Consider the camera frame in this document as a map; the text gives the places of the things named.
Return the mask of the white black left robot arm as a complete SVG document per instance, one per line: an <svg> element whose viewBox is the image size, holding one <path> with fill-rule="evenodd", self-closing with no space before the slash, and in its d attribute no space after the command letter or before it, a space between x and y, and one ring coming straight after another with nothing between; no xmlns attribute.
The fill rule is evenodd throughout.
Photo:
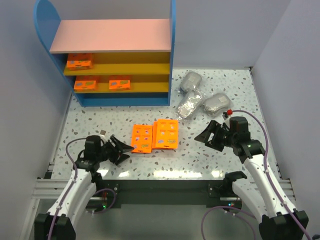
<svg viewBox="0 0 320 240"><path fill-rule="evenodd" d="M119 165L129 158L128 153L134 147L113 135L107 141L98 135L83 140L84 149L71 162L71 176L62 193L46 213L38 214L34 220L36 240L76 239L76 226L91 197L103 192L111 192L114 198L117 197L113 189L102 187L103 179L98 169L105 161Z"/></svg>

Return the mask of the orange sponge box hidden lowest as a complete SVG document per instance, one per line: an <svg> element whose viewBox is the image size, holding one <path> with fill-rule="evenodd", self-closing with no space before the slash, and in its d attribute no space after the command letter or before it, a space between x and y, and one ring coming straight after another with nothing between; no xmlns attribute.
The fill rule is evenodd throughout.
<svg viewBox="0 0 320 240"><path fill-rule="evenodd" d="M152 126L152 148L156 149L156 138L157 138L157 121Z"/></svg>

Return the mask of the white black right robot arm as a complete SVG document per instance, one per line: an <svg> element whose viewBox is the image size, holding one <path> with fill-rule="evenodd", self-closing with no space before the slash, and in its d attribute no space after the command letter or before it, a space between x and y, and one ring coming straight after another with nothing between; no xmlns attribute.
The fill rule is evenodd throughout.
<svg viewBox="0 0 320 240"><path fill-rule="evenodd" d="M306 228L309 218L287 197L274 173L269 169L268 150L259 140L251 138L249 123L243 116L231 116L224 112L224 123L212 120L195 141L222 152L225 147L233 153L251 174L256 188L250 186L247 176L241 172L225 174L220 192L232 192L250 209L249 216L258 222L263 240L310 239Z"/></svg>

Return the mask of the orange sponge box bottom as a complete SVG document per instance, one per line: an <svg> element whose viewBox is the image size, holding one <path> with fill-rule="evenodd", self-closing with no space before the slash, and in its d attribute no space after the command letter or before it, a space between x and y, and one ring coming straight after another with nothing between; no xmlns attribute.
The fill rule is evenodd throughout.
<svg viewBox="0 0 320 240"><path fill-rule="evenodd" d="M148 154L152 152L153 126L134 124L131 136L133 153Z"/></svg>

